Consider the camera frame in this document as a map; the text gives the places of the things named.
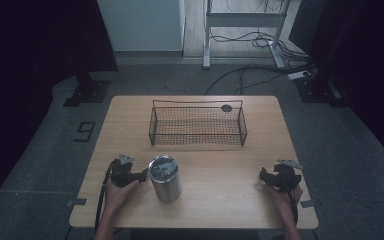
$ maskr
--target canister lid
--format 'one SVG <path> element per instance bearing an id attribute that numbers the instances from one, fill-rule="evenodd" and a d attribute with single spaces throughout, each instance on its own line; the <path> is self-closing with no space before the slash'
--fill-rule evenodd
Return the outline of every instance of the canister lid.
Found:
<path id="1" fill-rule="evenodd" d="M 169 182 L 176 176 L 177 171 L 177 161 L 167 155 L 158 156 L 149 164 L 151 179 L 159 183 Z"/>

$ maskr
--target power strip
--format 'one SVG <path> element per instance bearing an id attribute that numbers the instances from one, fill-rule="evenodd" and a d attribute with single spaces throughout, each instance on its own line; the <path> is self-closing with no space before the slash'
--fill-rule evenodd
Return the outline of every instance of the power strip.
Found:
<path id="1" fill-rule="evenodd" d="M 295 80 L 295 79 L 305 78 L 305 77 L 309 77 L 309 76 L 311 76 L 310 72 L 302 71 L 302 72 L 288 74 L 288 79 L 289 80 Z"/>

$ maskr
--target white wall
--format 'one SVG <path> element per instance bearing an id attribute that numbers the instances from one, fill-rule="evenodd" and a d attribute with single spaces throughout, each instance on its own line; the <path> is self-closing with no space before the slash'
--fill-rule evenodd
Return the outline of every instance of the white wall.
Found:
<path id="1" fill-rule="evenodd" d="M 184 0 L 98 0 L 113 51 L 182 51 Z"/>

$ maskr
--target small round object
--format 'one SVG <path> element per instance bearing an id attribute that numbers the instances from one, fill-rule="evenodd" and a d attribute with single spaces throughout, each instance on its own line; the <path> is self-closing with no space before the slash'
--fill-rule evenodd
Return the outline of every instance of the small round object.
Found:
<path id="1" fill-rule="evenodd" d="M 230 106 L 229 104 L 225 104 L 225 105 L 221 106 L 221 110 L 223 112 L 231 112 L 232 111 L 232 106 Z"/>

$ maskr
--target black curtain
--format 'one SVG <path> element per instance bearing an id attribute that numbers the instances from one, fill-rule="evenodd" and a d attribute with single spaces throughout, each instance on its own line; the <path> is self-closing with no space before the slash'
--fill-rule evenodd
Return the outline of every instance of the black curtain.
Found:
<path id="1" fill-rule="evenodd" d="M 0 186 L 48 111 L 55 83 L 117 71 L 95 0 L 0 0 Z"/>

